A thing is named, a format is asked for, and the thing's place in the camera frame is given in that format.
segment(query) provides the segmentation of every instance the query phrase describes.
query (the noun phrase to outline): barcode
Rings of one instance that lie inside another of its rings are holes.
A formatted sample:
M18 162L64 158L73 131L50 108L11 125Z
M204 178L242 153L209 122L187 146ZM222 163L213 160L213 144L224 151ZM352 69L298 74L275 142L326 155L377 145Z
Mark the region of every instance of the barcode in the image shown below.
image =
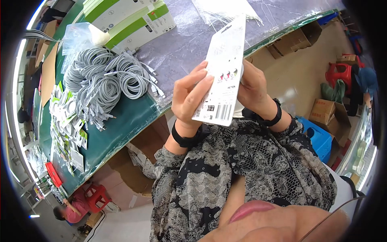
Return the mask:
M221 120L228 120L231 114L232 105L218 105L215 118Z
M199 117L200 115L200 109L197 109L195 113L193 114L194 117Z

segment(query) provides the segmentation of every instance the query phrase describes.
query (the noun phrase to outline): lips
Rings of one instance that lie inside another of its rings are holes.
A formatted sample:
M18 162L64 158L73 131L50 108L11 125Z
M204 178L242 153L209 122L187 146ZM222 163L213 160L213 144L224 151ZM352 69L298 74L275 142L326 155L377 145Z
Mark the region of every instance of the lips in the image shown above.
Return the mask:
M274 208L275 207L271 203L261 201L261 200L253 200L240 206L235 211L235 213L231 216L229 223L238 221L252 214L253 212L265 212L268 210L272 210Z

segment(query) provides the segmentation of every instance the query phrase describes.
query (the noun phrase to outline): table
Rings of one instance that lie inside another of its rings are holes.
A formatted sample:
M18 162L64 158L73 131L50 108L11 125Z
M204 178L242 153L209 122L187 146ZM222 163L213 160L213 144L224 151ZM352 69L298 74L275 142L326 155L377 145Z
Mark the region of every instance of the table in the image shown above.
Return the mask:
M82 2L77 1L64 17L57 29L54 39L61 39L66 25L72 22L85 22L82 14ZM256 21L246 22L245 57L268 43L275 41L286 33L316 19L332 14L344 8L340 0L326 1L288 1L271 2L270 0L248 0L250 5L263 20L260 27ZM204 24L191 0L165 0L176 28L140 48L137 58L158 72L158 85L166 94L166 99L158 105L148 94L137 100L130 100L123 94L111 114L116 119L109 119L105 131L99 132L94 125L89 125L88 150L80 149L84 156L85 173L75 171L72 177L63 160L54 161L54 168L63 181L68 195L72 194L116 152L133 139L139 132L150 125L170 108L173 83L187 75L198 63L205 59L212 35L223 24L212 26ZM48 48L48 56L53 44ZM56 60L56 83L63 80L60 73L63 56L58 49ZM48 105L39 111L39 141L41 149L49 157L51 149L50 112Z

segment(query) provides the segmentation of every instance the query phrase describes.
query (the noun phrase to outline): coiled cable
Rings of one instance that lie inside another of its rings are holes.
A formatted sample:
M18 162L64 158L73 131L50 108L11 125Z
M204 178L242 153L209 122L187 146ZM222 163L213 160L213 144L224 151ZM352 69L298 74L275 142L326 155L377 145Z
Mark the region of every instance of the coiled cable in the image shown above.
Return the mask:
M114 56L105 48L81 51L66 70L63 82L75 97L76 115L99 130L105 129L104 120L115 118L109 113L120 100L121 91L126 97L137 99L147 92L150 83L152 90L164 95L156 86L156 79L135 57L125 52Z

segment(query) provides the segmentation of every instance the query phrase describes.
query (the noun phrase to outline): green and white box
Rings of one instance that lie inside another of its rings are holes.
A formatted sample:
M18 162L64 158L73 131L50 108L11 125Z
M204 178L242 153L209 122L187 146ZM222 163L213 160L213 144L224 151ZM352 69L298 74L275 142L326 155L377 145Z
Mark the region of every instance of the green and white box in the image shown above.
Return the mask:
M87 0L84 4L85 19L105 33L125 18L157 0Z
M163 1L141 9L109 31L106 47L116 53L135 50L176 26Z

